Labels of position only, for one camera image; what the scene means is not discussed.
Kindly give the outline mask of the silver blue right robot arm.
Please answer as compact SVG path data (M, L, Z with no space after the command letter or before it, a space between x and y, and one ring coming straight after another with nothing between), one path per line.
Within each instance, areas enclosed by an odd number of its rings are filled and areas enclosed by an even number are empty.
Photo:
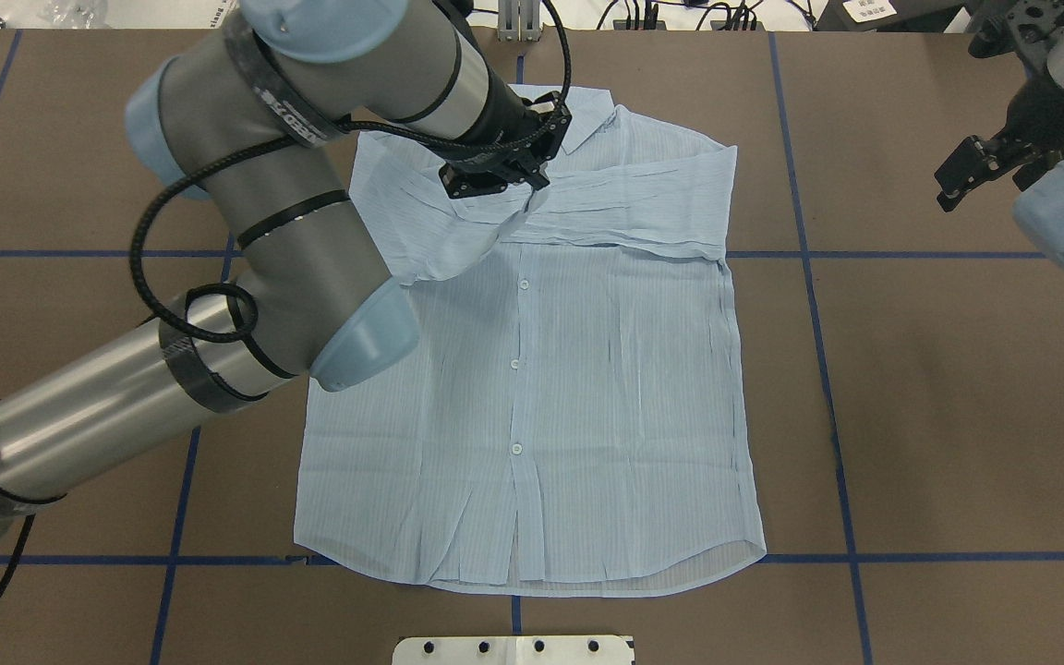
M1064 270L1064 1L975 1L971 13L970 55L1017 55L1026 80L992 138L964 138L940 165L937 205L951 212L1009 174L1014 222Z

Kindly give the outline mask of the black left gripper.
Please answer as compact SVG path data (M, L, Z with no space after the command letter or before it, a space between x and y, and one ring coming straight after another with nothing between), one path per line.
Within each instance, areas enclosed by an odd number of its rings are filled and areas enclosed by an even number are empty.
M546 92L535 100L512 90L491 94L480 121L460 139L464 147L438 150L440 185L453 200L521 185L544 189L550 184L548 163L556 157L571 122L562 92Z

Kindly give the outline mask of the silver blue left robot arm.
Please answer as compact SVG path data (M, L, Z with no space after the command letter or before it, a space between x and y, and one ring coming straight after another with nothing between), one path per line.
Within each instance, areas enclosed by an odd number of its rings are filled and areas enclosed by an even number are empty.
M573 114L573 59L527 100L491 67L465 1L242 1L144 81L132 151L162 182L127 250L149 318L0 400L0 539L69 491L298 375L328 390L417 345L417 319L325 146L351 132L440 159L452 200L541 192ZM163 303L145 243L177 195L218 206L248 269Z

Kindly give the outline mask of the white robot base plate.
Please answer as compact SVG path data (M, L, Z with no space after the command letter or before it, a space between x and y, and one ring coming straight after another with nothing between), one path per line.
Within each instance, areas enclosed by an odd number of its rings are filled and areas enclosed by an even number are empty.
M624 635L426 636L398 641L393 664L636 664Z

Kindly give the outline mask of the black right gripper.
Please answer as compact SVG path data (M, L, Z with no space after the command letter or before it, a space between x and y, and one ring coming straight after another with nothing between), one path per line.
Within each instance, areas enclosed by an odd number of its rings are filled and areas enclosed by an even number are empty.
M1012 174L1018 190L1064 159L1064 89L1026 83L1012 98L1005 126L990 139L967 136L935 172L937 205L949 213L976 188Z

